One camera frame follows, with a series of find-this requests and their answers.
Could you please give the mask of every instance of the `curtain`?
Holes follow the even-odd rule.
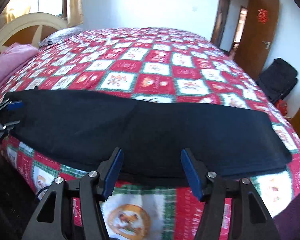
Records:
[[[68,27],[83,23],[82,0],[67,0]]]
[[[30,13],[33,0],[10,0],[0,14],[0,29],[15,18]]]

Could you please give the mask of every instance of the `door handle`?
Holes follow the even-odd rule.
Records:
[[[267,45],[267,46],[266,46],[266,49],[269,49],[271,42],[263,41],[263,43]]]

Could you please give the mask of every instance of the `wooden door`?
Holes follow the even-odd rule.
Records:
[[[221,0],[220,11],[218,12],[218,19],[216,24],[217,38],[214,42],[214,45],[216,45],[218,48],[220,47],[222,36],[225,31],[229,6],[230,6],[230,0]]]
[[[279,0],[249,0],[248,14],[234,61],[257,79],[271,48],[279,15]]]

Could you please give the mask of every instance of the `pillow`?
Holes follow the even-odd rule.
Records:
[[[38,53],[30,44],[12,44],[0,54],[0,87]]]
[[[63,41],[64,39],[68,39],[71,36],[77,35],[81,32],[83,32],[83,29],[81,29],[79,27],[63,29],[63,30],[60,30],[60,31],[57,31],[57,32],[51,34],[50,36],[45,38],[43,41],[39,42],[38,45],[40,48],[44,47],[44,46],[52,45],[52,44],[58,43],[60,41]]]

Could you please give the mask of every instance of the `cream headboard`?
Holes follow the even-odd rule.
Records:
[[[25,14],[0,30],[0,53],[15,42],[32,44],[32,46],[38,48],[39,41],[66,27],[65,21],[52,14]]]

